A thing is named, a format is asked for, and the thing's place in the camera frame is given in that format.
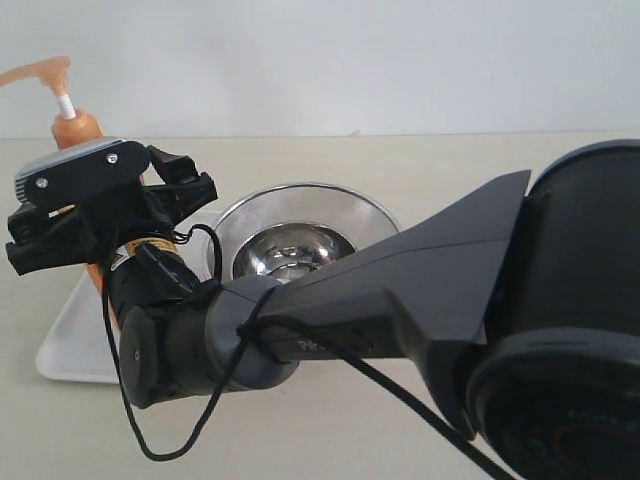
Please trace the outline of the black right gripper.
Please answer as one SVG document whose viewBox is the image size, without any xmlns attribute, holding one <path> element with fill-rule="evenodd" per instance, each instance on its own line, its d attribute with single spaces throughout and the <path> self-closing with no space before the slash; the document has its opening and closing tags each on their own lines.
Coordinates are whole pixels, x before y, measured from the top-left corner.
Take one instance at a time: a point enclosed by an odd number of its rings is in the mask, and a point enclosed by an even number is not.
<svg viewBox="0 0 640 480">
<path fill-rule="evenodd" d="M 54 209 L 19 202 L 7 219 L 6 253 L 15 271 L 100 264 L 128 241 L 171 239 L 176 225 L 216 200 L 213 179 L 189 156 L 146 147 L 150 164 L 137 181 Z"/>
</svg>

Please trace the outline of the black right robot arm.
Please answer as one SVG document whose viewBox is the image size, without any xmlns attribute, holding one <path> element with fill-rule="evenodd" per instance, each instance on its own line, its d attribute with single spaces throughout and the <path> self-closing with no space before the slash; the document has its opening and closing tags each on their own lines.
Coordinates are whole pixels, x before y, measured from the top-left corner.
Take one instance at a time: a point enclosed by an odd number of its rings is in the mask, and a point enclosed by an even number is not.
<svg viewBox="0 0 640 480">
<path fill-rule="evenodd" d="M 186 155 L 116 137 L 14 179 L 25 275 L 93 264 L 127 413 L 339 359 L 495 479 L 639 475 L 639 143 L 503 175 L 288 282 L 200 280 L 176 226 L 214 201 Z"/>
</svg>

